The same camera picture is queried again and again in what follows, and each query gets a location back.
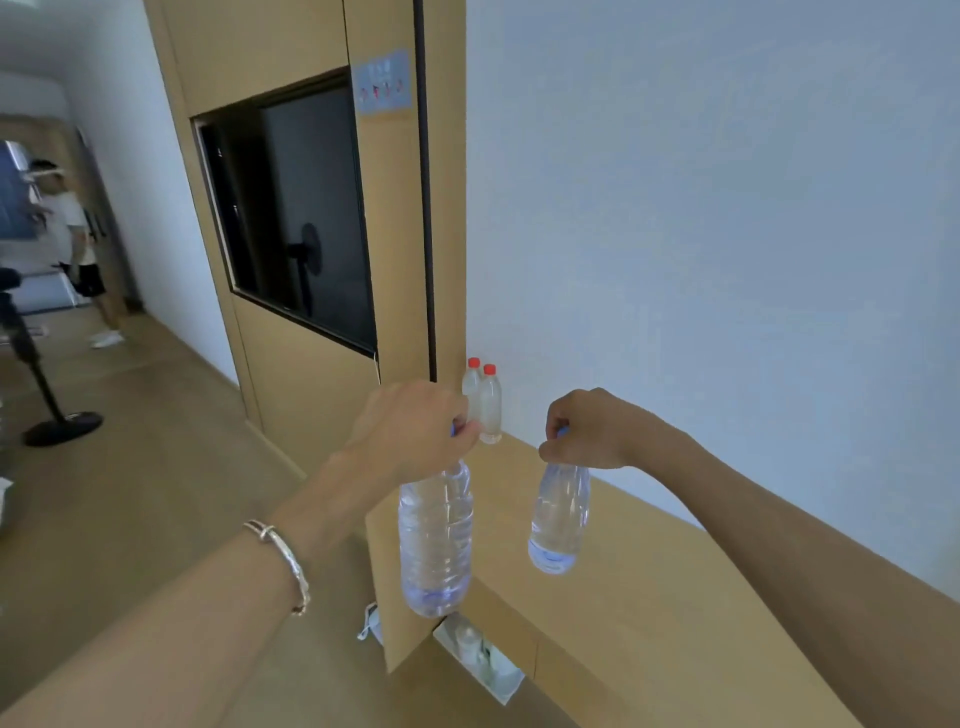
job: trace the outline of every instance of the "man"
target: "man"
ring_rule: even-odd
[[[476,444],[481,425],[467,413],[467,398],[439,384],[374,392],[350,441],[270,519],[286,550],[271,544],[273,529],[258,528],[258,539],[238,524],[0,716],[0,728],[218,725],[291,609],[305,609],[305,580],[324,588],[324,556],[400,483]],[[960,604],[602,389],[550,405],[546,437],[547,462],[640,468],[676,494],[865,728],[960,726]]]
[[[90,345],[94,349],[105,349],[122,343],[120,321],[100,277],[84,209],[67,188],[63,170],[47,159],[35,159],[25,177],[40,192],[40,204],[32,205],[31,210],[34,215],[42,215],[42,221],[38,221],[43,231],[41,239],[57,254],[73,289],[93,301],[107,325],[107,330],[91,337]]]

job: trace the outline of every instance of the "window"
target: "window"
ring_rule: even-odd
[[[34,224],[27,213],[30,186],[20,176],[30,162],[16,142],[0,143],[0,240],[32,240]]]
[[[347,73],[207,114],[198,138],[234,292],[373,355]]]

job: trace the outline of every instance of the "water bottle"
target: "water bottle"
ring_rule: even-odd
[[[464,373],[464,380],[460,385],[460,391],[469,400],[468,420],[480,419],[480,402],[477,400],[477,393],[480,390],[480,359],[472,356],[467,360],[467,371]]]
[[[496,378],[496,367],[493,364],[484,364],[483,374],[477,390],[478,419],[483,425],[480,440],[487,445],[496,445],[501,437],[500,404],[503,395],[500,380]]]
[[[473,494],[464,461],[401,486],[398,522],[407,604],[422,617],[450,614],[470,583]]]
[[[566,434],[566,427],[559,437]],[[527,553],[544,573],[570,571],[587,527],[590,507],[590,469],[550,463],[540,481]]]

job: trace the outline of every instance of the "hallway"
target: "hallway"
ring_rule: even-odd
[[[100,352],[85,341],[97,323],[89,309],[30,323],[51,330],[39,345],[64,410],[106,421],[55,449],[20,447],[15,434],[43,418],[42,404],[0,351],[3,467],[15,482],[0,530],[0,710],[297,485],[246,425],[232,386],[153,319],[128,319],[130,342]],[[432,641],[388,678],[380,646],[354,639],[373,595],[358,539],[330,557],[314,593],[226,726],[572,725],[529,682],[501,709]]]

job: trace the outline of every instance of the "bracelet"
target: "bracelet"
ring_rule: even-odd
[[[287,542],[280,538],[280,534],[276,532],[273,526],[260,521],[247,521],[244,526],[256,534],[261,544],[266,544],[268,541],[273,542],[274,546],[283,555],[284,560],[290,565],[290,570],[294,573],[297,584],[300,586],[300,605],[293,608],[293,614],[300,617],[306,612],[307,605],[310,603],[310,585],[306,581],[306,576],[303,575],[303,569],[300,567],[297,557],[294,556],[294,552],[287,545]]]

